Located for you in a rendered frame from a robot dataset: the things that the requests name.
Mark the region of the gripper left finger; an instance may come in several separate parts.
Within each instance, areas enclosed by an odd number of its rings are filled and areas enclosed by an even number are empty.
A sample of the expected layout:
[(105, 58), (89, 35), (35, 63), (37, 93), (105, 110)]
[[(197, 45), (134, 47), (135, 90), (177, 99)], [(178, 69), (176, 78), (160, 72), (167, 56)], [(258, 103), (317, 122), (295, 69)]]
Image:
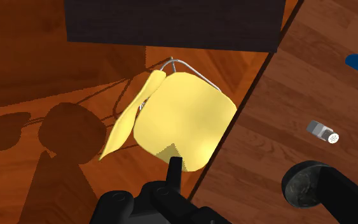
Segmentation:
[(90, 224), (229, 224), (210, 207), (196, 207), (181, 195), (182, 158), (171, 157), (164, 181), (143, 185), (137, 197), (123, 190), (104, 193)]

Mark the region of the grey salt shaker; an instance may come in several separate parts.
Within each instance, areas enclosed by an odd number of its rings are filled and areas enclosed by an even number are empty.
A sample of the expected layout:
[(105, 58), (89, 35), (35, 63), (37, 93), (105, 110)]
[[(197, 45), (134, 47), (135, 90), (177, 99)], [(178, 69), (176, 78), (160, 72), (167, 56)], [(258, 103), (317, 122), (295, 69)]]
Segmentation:
[(339, 135), (333, 129), (315, 120), (312, 120), (308, 124), (306, 130), (314, 136), (318, 137), (319, 139), (327, 141), (331, 144), (337, 143), (340, 138)]

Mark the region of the yellow chair with metal legs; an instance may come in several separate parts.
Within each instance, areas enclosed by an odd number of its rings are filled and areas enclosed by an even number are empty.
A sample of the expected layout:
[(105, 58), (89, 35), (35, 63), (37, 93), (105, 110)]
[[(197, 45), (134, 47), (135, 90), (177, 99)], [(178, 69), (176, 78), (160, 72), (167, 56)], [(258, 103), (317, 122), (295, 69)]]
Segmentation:
[(115, 121), (101, 156), (133, 136), (160, 160), (180, 157), (182, 171), (197, 171), (210, 160), (236, 112), (233, 101), (197, 70), (155, 69)]

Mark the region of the dark grey round dish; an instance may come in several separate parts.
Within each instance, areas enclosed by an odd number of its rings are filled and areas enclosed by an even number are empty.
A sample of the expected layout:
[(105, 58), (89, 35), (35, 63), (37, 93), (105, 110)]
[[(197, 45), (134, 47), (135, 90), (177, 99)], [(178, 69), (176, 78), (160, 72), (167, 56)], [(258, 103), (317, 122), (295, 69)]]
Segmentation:
[(286, 201), (296, 208), (310, 208), (320, 204), (317, 185), (320, 169), (329, 165), (306, 160), (292, 166), (281, 181), (282, 194)]

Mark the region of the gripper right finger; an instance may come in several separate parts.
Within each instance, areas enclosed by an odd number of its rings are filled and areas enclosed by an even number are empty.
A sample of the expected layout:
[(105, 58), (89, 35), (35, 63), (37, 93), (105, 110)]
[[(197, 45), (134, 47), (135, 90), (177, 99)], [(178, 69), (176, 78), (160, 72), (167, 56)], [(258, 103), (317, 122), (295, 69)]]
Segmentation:
[(339, 224), (358, 224), (358, 185), (333, 167), (322, 167), (316, 196)]

